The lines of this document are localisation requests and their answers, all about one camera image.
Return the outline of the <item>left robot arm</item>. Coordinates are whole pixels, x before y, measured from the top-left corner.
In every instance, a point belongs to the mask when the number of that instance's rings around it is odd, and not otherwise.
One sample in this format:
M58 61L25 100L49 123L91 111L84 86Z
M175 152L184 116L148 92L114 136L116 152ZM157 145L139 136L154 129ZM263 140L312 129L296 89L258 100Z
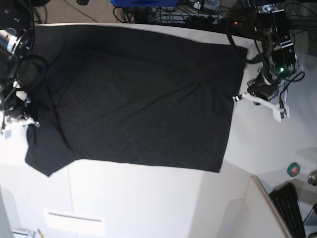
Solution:
M232 38L233 26L245 24L254 42L261 42L255 44L258 54L254 58L242 57L247 64L263 64L257 77L248 82L247 92L268 102L278 97L283 106L289 85L302 80L305 74L297 71L298 61L282 3L281 0L249 0L248 8L229 14L225 30L236 55L239 52Z

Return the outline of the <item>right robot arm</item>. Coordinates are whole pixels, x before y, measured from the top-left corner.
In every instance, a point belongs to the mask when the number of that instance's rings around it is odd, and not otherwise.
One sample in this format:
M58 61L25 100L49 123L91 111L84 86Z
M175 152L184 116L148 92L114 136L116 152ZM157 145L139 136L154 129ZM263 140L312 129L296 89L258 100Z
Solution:
M37 7L46 0L2 0L0 2L0 111L2 127L11 123L39 123L28 108L31 100L17 92L33 90L44 78L48 65L45 59L32 54L35 25L41 18Z

